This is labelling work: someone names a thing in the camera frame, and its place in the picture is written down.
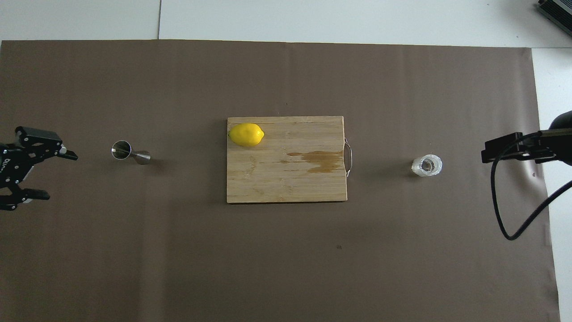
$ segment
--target white table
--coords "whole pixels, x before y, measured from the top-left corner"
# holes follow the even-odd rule
[[[541,128],[572,109],[572,37],[534,0],[0,2],[0,40],[209,39],[531,47]],[[544,166],[548,192],[572,179]],[[572,322],[572,211],[550,205],[561,321]]]

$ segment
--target stainless steel jigger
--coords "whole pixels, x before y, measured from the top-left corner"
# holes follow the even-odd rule
[[[151,161],[151,154],[149,151],[132,151],[131,144],[127,141],[117,141],[111,147],[111,155],[117,160],[125,160],[129,157],[135,159],[140,165],[149,164]]]

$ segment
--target yellow lemon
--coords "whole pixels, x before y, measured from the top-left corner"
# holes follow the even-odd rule
[[[260,143],[264,137],[264,132],[257,124],[242,123],[231,128],[228,136],[240,146],[253,147]]]

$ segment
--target metal handle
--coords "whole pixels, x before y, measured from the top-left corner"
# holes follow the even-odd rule
[[[349,146],[347,138],[344,138],[344,150],[345,150],[345,147],[348,147],[348,151],[349,151],[349,169],[347,169],[345,171],[345,177],[347,178],[347,177],[349,177],[349,172],[352,170],[352,166],[353,166],[352,147]]]

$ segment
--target brown paper backdrop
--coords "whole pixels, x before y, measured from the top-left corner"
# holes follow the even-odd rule
[[[515,242],[484,142],[538,129],[530,49],[222,41],[3,41],[0,141],[57,132],[49,201],[0,214],[2,321],[544,321],[548,216]],[[226,119],[343,115],[343,203],[225,203]],[[148,150],[116,161],[116,140]],[[411,161],[434,153],[441,174]],[[509,231],[546,197],[499,167]]]

